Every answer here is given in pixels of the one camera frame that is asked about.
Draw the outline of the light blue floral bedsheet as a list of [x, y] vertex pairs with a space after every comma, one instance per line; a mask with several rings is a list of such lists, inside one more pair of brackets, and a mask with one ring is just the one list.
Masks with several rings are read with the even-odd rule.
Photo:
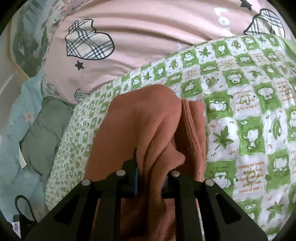
[[22, 84], [21, 93], [12, 105], [6, 133], [1, 141], [1, 211], [8, 222], [18, 214], [15, 197], [23, 195], [33, 208], [37, 220], [48, 209], [44, 200], [44, 184], [30, 164], [20, 161], [19, 142], [25, 136], [42, 109], [42, 67], [36, 76]]

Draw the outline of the green white checkered quilt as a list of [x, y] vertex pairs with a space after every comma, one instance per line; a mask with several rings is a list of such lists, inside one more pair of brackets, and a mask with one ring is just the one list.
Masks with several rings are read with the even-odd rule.
[[193, 46], [102, 85], [74, 108], [45, 191], [53, 208], [82, 179], [93, 139], [111, 101], [153, 84], [205, 104], [205, 176], [266, 233], [281, 231], [295, 209], [295, 49], [273, 34]]

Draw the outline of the sage green pillow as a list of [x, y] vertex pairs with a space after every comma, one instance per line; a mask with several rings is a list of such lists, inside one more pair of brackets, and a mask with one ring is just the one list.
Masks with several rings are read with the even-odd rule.
[[50, 176], [73, 109], [72, 104], [47, 96], [41, 111], [20, 141], [24, 160], [43, 182], [47, 182]]

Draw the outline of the pink heart pattern duvet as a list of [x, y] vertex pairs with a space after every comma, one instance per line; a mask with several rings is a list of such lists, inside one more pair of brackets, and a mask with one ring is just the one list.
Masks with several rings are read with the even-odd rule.
[[45, 56], [46, 94], [77, 104], [180, 49], [244, 34], [295, 35], [269, 1], [75, 1]]

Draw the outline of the rust orange knit sweater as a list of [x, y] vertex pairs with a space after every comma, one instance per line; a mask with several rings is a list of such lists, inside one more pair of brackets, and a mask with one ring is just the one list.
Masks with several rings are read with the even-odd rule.
[[85, 178], [105, 179], [136, 158], [140, 196], [121, 204], [124, 240], [175, 240], [175, 202], [161, 192], [167, 174], [178, 170], [202, 181], [206, 166], [203, 102], [178, 98], [164, 85], [118, 95], [91, 148]]

